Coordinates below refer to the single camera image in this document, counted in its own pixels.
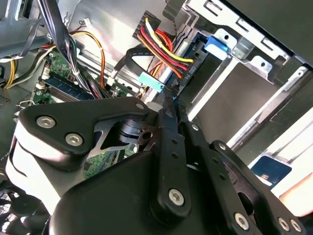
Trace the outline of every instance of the black cable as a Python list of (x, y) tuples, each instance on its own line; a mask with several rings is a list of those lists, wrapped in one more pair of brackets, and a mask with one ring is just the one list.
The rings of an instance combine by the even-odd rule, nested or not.
[(37, 0), (45, 25), (60, 54), (69, 63), (70, 36), (63, 24), (56, 0)]
[(133, 72), (138, 77), (143, 73), (147, 73), (145, 69), (143, 69), (139, 64), (136, 63), (135, 60), (133, 60), (132, 57), (134, 56), (151, 56), (153, 53), (146, 47), (134, 47), (129, 49), (126, 52), (124, 63), (126, 67)]
[(42, 22), (42, 20), (38, 20), (37, 23), (32, 27), (31, 31), (29, 32), (28, 36), (27, 36), (27, 39), (26, 39), (26, 42), (24, 44), (24, 47), (20, 53), (20, 57), (24, 57), (27, 55), (27, 53), (29, 52), (30, 48), (31, 48), (31, 45), (33, 44), (35, 38), (36, 38), (36, 35), (38, 33), (38, 30), (39, 30), (39, 26), (40, 26), (40, 23)]
[[(145, 47), (142, 43), (138, 44), (137, 46), (135, 46), (134, 48), (143, 48)], [(115, 79), (118, 72), (120, 72), (122, 70), (122, 68), (125, 66), (125, 56), (123, 56), (118, 62), (117, 64), (114, 66), (112, 73), (110, 75), (111, 78)]]
[(14, 74), (16, 74), (18, 72), (18, 69), (19, 69), (19, 60), (14, 60), (14, 63), (15, 63), (15, 71), (14, 71)]
[(31, 65), (31, 67), (29, 68), (29, 70), (28, 70), (25, 74), (23, 74), (22, 76), (20, 76), (20, 77), (14, 79), (12, 85), (15, 84), (15, 83), (17, 83), (17, 82), (20, 82), (20, 81), (24, 80), (25, 78), (27, 78), (27, 77), (33, 72), (33, 70), (36, 68), (36, 65), (37, 65), (37, 63), (38, 63), (40, 57), (41, 57), (43, 54), (45, 54), (45, 53), (46, 53), (45, 51), (39, 52), (39, 53), (36, 55), (35, 60), (34, 60), (33, 64)]

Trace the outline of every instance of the black flat cable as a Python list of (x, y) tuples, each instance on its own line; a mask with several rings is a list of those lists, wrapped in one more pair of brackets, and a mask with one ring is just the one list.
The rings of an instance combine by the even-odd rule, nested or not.
[[(145, 47), (142, 43), (138, 44), (137, 46), (135, 46), (134, 48), (142, 48)], [(114, 79), (117, 77), (118, 73), (122, 70), (122, 68), (125, 66), (125, 56), (123, 56), (118, 62), (117, 64), (114, 66), (111, 74), (110, 74), (110, 78)], [(106, 84), (106, 90), (110, 90), (112, 86)]]
[(40, 23), (42, 22), (42, 19), (38, 20), (37, 23), (32, 27), (32, 29), (30, 30), (28, 36), (27, 36), (27, 39), (26, 39), (26, 42), (24, 44), (24, 47), (20, 53), (20, 57), (24, 57), (27, 55), (27, 53), (29, 52), (30, 48), (31, 48), (31, 45), (33, 44), (35, 38), (36, 38), (36, 35), (38, 33), (38, 30), (39, 30), (39, 26), (40, 26)]
[(152, 56), (153, 53), (146, 47), (134, 47), (129, 49), (126, 52), (124, 63), (126, 67), (134, 73), (136, 76), (140, 77), (140, 75), (144, 72), (148, 74), (148, 72), (143, 69), (139, 64), (136, 63), (135, 60), (133, 60), (132, 57), (134, 56)]
[(37, 0), (45, 25), (58, 49), (66, 61), (70, 49), (69, 33), (62, 22), (58, 4), (55, 0)]
[[(143, 44), (138, 44), (134, 48), (145, 48)], [(113, 71), (117, 71), (111, 78), (115, 79), (118, 72), (122, 70), (122, 68), (125, 66), (125, 55), (117, 62), (117, 64), (114, 66)]]

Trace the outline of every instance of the green circuit board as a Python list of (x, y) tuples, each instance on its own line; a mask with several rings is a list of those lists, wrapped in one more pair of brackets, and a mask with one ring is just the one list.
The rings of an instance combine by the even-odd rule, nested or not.
[(60, 55), (60, 53), (53, 51), (50, 54), (51, 65), (49, 67), (50, 72), (56, 73), (63, 78), (67, 78), (71, 73), (71, 69), (65, 59)]
[(84, 177), (87, 179), (98, 174), (107, 168), (105, 163), (107, 163), (107, 166), (112, 164), (112, 159), (113, 154), (110, 154), (109, 151), (87, 159), (84, 166)]

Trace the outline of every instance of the wire bundle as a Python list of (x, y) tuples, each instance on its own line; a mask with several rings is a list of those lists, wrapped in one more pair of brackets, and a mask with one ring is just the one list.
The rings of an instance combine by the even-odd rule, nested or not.
[[(76, 77), (79, 85), (87, 92), (90, 92), (94, 98), (104, 98), (104, 52), (102, 49), (102, 64), (101, 64), (101, 77), (100, 77), (100, 86), (96, 82), (91, 81), (89, 78), (86, 78), (86, 73), (81, 73), (79, 70), (79, 65), (77, 62), (77, 47), (76, 42), (73, 37), (69, 34), (67, 28), (62, 22), (61, 14), (58, 9), (58, 4), (55, 0), (38, 0), (38, 6), (40, 13), (45, 21), (46, 27), (49, 31), (49, 34), (59, 51), (63, 56), (65, 61), (71, 66), (72, 73)], [(84, 34), (87, 34), (95, 39), (95, 37), (88, 32), (84, 31)]]
[[(164, 63), (171, 68), (179, 79), (181, 79), (182, 74), (188, 70), (189, 63), (193, 62), (193, 59), (181, 58), (174, 55), (171, 52), (173, 51), (173, 44), (170, 42), (166, 34), (161, 31), (154, 32), (148, 18), (146, 18), (146, 24), (141, 27), (140, 34), (137, 36), (153, 55), (161, 61), (161, 63), (157, 63), (151, 71), (152, 75), (156, 75), (162, 63)], [(168, 48), (163, 44), (159, 37), (163, 39)]]
[(7, 81), (7, 83), (5, 84), (4, 88), (8, 88), (12, 83), (13, 83), (13, 80), (14, 80), (14, 76), (15, 76), (15, 61), (14, 60), (11, 60), (10, 61), (10, 64), (11, 64), (11, 73), (10, 73), (10, 77), (9, 77), (9, 80)]

